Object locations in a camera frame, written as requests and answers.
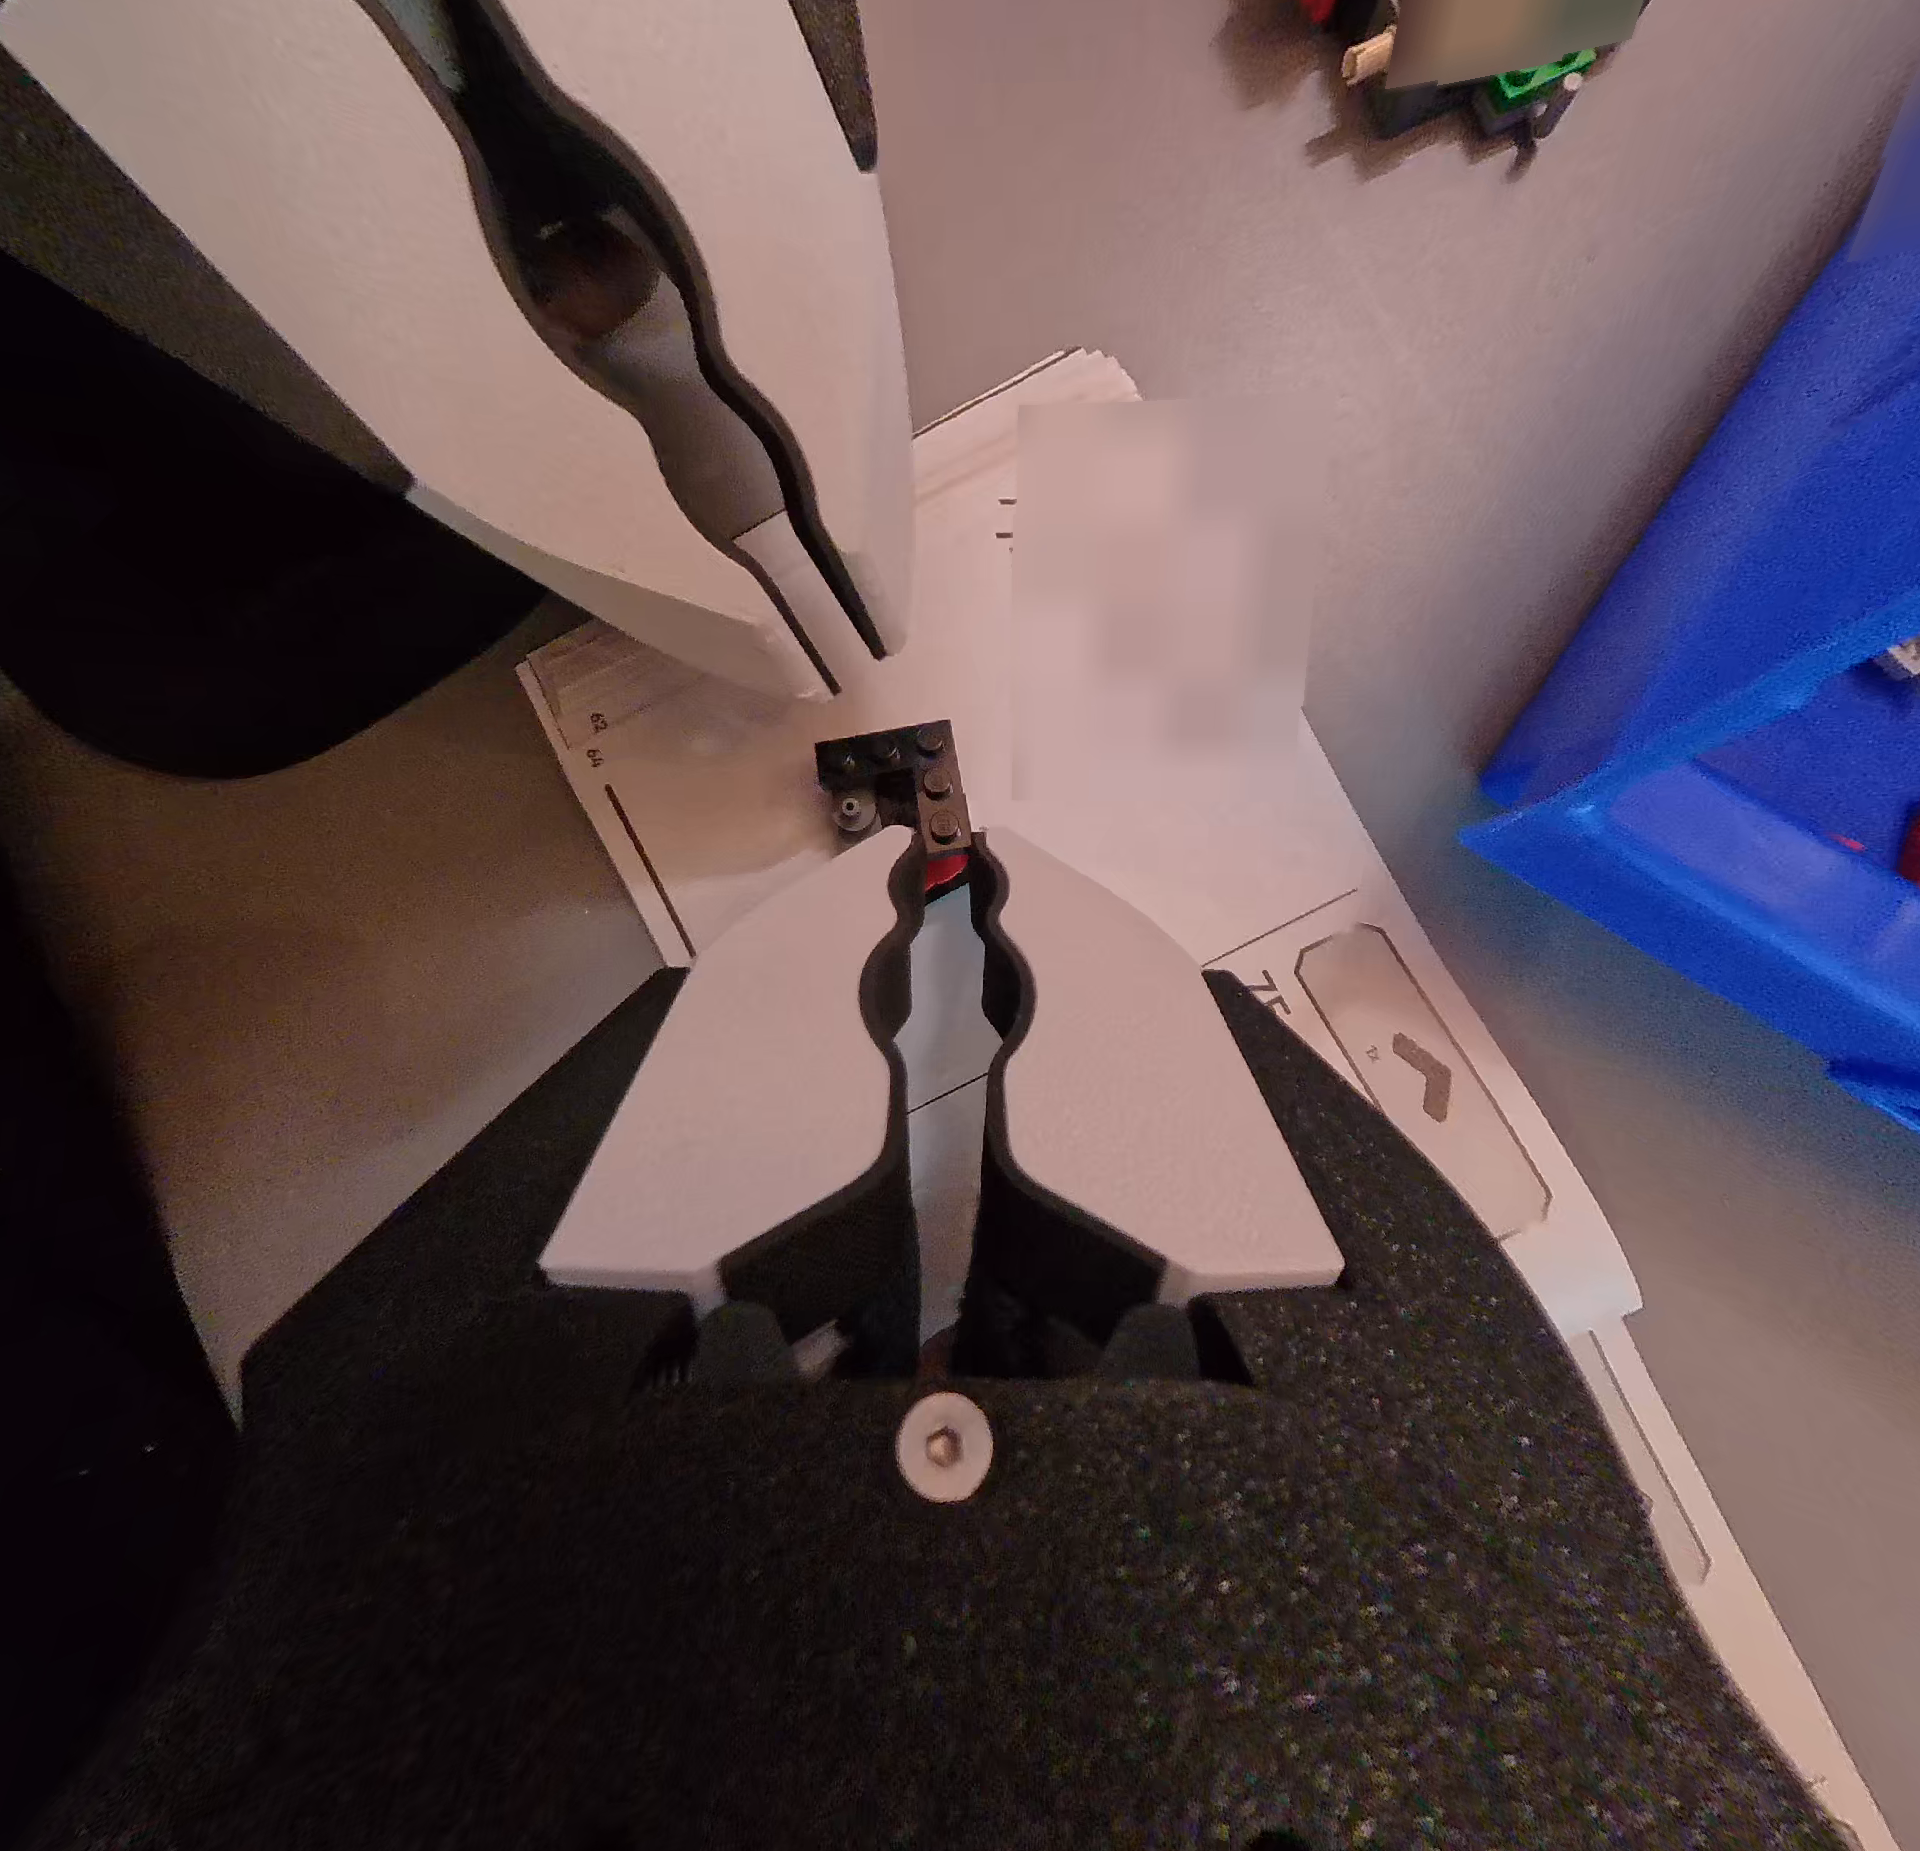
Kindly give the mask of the blue plastic bin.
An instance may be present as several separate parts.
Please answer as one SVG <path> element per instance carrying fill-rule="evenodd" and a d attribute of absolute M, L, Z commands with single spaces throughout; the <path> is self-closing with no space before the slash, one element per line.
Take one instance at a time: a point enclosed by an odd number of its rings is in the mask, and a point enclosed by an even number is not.
<path fill-rule="evenodd" d="M 1918 1118 L 1918 146 L 1480 774 L 1463 844 Z"/>

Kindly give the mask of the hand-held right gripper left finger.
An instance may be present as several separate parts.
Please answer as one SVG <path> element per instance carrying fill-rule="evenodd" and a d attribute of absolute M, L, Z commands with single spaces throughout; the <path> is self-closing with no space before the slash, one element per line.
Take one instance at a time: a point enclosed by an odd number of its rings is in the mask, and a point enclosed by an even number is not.
<path fill-rule="evenodd" d="M 905 1292 L 924 845 L 883 829 L 703 950 L 550 1231 L 564 1288 L 765 1308 L 797 1341 Z"/>

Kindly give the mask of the black rounded object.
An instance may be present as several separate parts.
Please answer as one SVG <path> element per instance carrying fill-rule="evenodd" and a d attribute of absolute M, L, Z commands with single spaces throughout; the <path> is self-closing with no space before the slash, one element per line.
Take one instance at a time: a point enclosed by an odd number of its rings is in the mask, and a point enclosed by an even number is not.
<path fill-rule="evenodd" d="M 1 668 L 201 779 L 367 729 L 542 601 L 524 573 L 1 257 Z"/>

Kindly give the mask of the small black red brick assembly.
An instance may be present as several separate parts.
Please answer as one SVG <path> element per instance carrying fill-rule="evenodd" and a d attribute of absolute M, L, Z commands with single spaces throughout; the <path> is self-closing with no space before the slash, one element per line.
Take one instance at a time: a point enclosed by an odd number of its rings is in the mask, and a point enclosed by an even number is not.
<path fill-rule="evenodd" d="M 946 719 L 822 739 L 814 744 L 814 766 L 837 848 L 882 829 L 905 829 L 924 851 L 927 904 L 965 886 L 972 818 Z"/>

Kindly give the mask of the white instruction booklet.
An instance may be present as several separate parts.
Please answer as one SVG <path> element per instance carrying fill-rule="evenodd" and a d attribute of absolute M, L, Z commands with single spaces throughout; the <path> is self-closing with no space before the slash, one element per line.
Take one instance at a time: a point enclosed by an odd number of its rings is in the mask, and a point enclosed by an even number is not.
<path fill-rule="evenodd" d="M 1472 1206 L 1564 1338 L 1640 1486 L 1662 1555 L 1787 1760 L 1856 1846 L 1896 1846 L 1627 1331 L 1641 1294 L 1593 1192 L 1435 953 L 1305 724 L 1252 813 L 1006 805 L 1019 417 L 1135 399 L 1107 353 L 1059 350 L 915 439 L 916 621 L 837 696 L 779 706 L 606 623 L 518 664 L 536 721 L 644 928 L 684 968 L 828 860 L 814 744 L 946 715 L 972 818 L 1107 883 L 1200 964 L 1235 973 Z"/>

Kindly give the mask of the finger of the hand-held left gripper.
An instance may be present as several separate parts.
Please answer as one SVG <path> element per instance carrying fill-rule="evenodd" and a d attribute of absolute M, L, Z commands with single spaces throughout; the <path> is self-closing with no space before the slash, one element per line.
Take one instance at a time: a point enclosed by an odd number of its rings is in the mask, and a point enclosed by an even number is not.
<path fill-rule="evenodd" d="M 362 0 L 9 0 L 5 46 L 429 520 L 680 664 L 828 691 L 779 590 L 708 541 L 644 426 L 540 336 L 467 151 Z"/>
<path fill-rule="evenodd" d="M 915 468 L 883 208 L 796 0 L 477 0 L 564 133 L 636 194 L 713 395 L 765 447 L 832 616 L 901 649 Z"/>

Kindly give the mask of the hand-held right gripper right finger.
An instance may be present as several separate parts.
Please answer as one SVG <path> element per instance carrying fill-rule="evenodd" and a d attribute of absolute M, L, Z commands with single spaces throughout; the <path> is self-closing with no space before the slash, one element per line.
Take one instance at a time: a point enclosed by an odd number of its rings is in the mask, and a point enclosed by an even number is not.
<path fill-rule="evenodd" d="M 1139 1308 L 1346 1269 L 1197 960 L 1019 830 L 977 839 L 999 1034 L 972 1278 L 1097 1348 Z"/>

